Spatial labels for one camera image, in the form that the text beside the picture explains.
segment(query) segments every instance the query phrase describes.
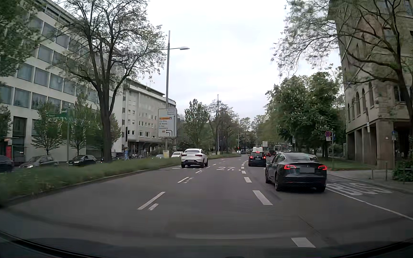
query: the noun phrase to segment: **arched window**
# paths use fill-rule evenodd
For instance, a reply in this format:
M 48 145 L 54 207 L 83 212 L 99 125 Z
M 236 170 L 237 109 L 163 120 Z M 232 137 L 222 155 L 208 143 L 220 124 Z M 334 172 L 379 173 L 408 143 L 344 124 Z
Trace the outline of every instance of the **arched window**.
M 369 102 L 371 107 L 374 106 L 374 91 L 372 91 L 372 83 L 369 82 Z
M 347 113 L 348 113 L 348 122 L 351 121 L 350 119 L 350 103 L 347 104 Z
M 359 93 L 356 92 L 356 114 L 361 115 L 361 105 L 359 104 Z
M 363 112 L 366 111 L 366 94 L 364 93 L 364 89 L 361 91 L 361 98 L 363 99 Z

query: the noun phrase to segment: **street lamp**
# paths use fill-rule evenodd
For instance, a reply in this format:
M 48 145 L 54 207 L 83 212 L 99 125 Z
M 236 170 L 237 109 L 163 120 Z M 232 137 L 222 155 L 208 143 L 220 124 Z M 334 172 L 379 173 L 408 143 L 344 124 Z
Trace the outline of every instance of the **street lamp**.
M 167 49 L 162 49 L 162 50 L 167 50 L 167 89 L 165 92 L 165 107 L 166 108 L 169 108 L 169 105 L 168 105 L 168 72 L 170 70 L 170 49 L 188 50 L 190 48 L 186 46 L 170 48 L 170 31 L 168 31 L 168 47 Z M 165 138 L 165 150 L 168 150 L 168 138 Z

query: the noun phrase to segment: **road sign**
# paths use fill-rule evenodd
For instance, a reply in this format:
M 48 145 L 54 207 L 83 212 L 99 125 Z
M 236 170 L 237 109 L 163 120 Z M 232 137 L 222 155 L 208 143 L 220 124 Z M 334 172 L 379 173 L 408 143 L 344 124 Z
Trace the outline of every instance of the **road sign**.
M 158 137 L 176 137 L 176 114 L 175 108 L 159 108 L 158 112 Z

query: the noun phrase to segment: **white van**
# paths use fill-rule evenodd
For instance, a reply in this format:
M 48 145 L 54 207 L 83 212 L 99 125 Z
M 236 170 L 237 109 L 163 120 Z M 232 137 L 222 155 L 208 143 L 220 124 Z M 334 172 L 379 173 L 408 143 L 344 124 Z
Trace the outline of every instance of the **white van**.
M 262 147 L 253 147 L 253 152 L 257 152 L 257 151 L 263 152 Z

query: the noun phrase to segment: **grass median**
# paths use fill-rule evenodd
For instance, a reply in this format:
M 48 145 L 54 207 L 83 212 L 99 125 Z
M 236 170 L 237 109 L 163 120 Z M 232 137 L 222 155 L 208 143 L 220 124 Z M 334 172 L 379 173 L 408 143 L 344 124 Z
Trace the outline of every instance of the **grass median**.
M 209 159 L 238 157 L 238 154 L 211 155 Z M 108 176 L 131 173 L 144 169 L 179 165 L 180 158 L 143 158 L 116 160 L 85 167 L 66 164 L 57 167 L 34 167 L 16 169 L 10 173 L 0 173 L 0 203 L 4 204 L 17 196 L 37 195 L 52 189 L 75 185 Z

